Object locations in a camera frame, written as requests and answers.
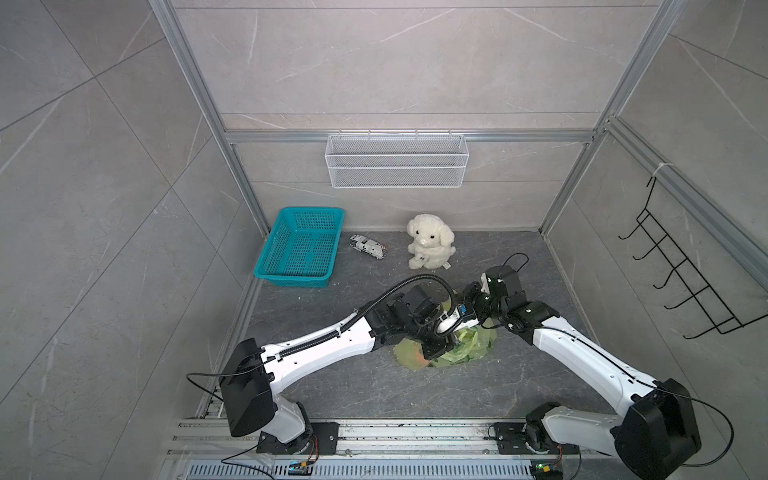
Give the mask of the yellow-green avocado plastic bag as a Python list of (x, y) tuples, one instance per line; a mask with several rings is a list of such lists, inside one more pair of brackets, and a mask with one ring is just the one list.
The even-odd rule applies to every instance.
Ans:
[[(443, 313), (451, 313), (459, 304), (463, 304), (462, 294), (458, 294), (454, 300), (443, 302)], [(465, 321), (451, 334), (455, 336), (456, 348), (436, 359), (428, 360), (429, 365), (426, 368), (447, 367), (481, 359), (490, 352), (498, 338), (497, 327), (480, 327), (472, 317), (465, 317)], [(408, 339), (400, 340), (394, 347), (395, 359), (397, 360), (398, 354), (405, 352), (422, 354), (421, 346)]]

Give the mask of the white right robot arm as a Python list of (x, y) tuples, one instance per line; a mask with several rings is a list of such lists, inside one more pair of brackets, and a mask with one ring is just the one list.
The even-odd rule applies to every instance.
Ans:
[(609, 414), (547, 402), (530, 412), (526, 446), (544, 454), (562, 445), (619, 458), (641, 479), (665, 479), (702, 446), (693, 400), (679, 382), (641, 372), (582, 335), (555, 309), (528, 300), (516, 270), (489, 268), (461, 294), (464, 314), (490, 321), (549, 354), (592, 387)]

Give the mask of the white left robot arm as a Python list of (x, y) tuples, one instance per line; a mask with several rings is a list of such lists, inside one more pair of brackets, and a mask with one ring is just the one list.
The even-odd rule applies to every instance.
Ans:
[(218, 375), (230, 435), (264, 431), (288, 444), (309, 431), (306, 414), (282, 397), (289, 386), (339, 361), (366, 355), (407, 338), (422, 344), (425, 356), (454, 348), (453, 333), (467, 312), (449, 295), (449, 310), (416, 285), (391, 291), (342, 321), (303, 337), (260, 346), (240, 342)]

